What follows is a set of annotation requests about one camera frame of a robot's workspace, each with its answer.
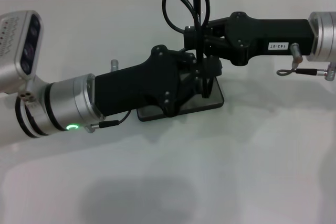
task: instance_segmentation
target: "robotic arm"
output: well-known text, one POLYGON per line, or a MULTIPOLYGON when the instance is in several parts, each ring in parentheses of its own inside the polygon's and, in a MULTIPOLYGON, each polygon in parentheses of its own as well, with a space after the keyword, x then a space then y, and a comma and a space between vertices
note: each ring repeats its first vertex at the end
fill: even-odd
POLYGON ((195 96, 212 97, 216 77, 222 74, 220 58, 245 66, 258 55, 292 55, 291 68, 279 70, 280 76, 300 73, 334 79, 336 13, 312 13, 308 20, 261 20, 234 12, 209 21, 210 5, 205 0, 201 24, 201 0, 181 1, 191 12, 194 26, 176 27, 167 16, 166 0, 162 8, 167 23, 183 34, 182 50, 158 45, 140 65, 55 83, 45 83, 35 75, 43 35, 40 16, 34 11, 0 16, 0 92, 8 94, 0 101, 2 141, 78 127, 92 133, 123 121, 106 122, 106 116, 146 106, 160 108, 167 117, 176 116, 195 96), (196 50, 196 55, 189 50, 196 50), (298 69, 302 55, 309 61, 330 62, 328 69, 298 69))

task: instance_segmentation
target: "white surface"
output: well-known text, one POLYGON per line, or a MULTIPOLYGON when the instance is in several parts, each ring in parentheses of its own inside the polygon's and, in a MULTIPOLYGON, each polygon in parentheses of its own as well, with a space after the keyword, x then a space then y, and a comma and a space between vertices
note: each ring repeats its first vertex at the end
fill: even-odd
MULTIPOLYGON (((336 10, 336 0, 272 1, 211 0, 211 18, 336 10)), ((168 4, 172 19, 191 24, 168 4)), ((161 0, 0 0, 0 13, 19 9, 35 9, 45 23, 37 73, 49 82, 108 72, 112 58, 136 65, 157 44, 183 43, 161 0)), ((0 148, 0 223, 335 223, 335 83, 276 76, 290 64, 286 56, 245 67, 223 61, 220 109, 148 123, 133 112, 94 135, 0 148)))

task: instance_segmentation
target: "label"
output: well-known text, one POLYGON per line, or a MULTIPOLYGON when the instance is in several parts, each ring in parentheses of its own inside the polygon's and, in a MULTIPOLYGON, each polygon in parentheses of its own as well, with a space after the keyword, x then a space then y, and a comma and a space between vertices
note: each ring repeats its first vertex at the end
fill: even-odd
POLYGON ((288 42, 270 42, 268 43, 268 50, 287 50, 288 42))

